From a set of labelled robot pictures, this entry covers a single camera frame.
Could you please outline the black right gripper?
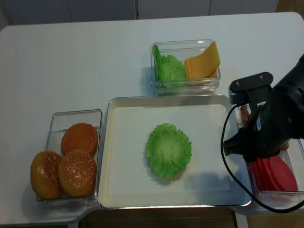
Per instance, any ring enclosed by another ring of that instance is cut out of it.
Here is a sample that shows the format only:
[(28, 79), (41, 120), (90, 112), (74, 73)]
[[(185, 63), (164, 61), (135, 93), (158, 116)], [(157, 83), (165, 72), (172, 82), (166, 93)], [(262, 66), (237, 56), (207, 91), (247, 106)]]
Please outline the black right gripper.
[(223, 153), (242, 155), (247, 162), (279, 154), (293, 137), (293, 103), (266, 102), (252, 112), (245, 127), (223, 141)]

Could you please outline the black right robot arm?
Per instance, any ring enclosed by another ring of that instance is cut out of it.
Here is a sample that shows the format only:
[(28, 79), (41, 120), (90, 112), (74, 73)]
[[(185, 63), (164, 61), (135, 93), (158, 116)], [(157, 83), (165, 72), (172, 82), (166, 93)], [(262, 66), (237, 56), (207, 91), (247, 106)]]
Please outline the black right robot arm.
[(304, 58), (275, 86), (272, 81), (269, 72), (262, 72), (230, 84), (230, 103), (249, 105), (250, 115), (236, 135), (221, 142), (225, 155), (252, 162), (276, 156), (290, 139), (304, 137)]

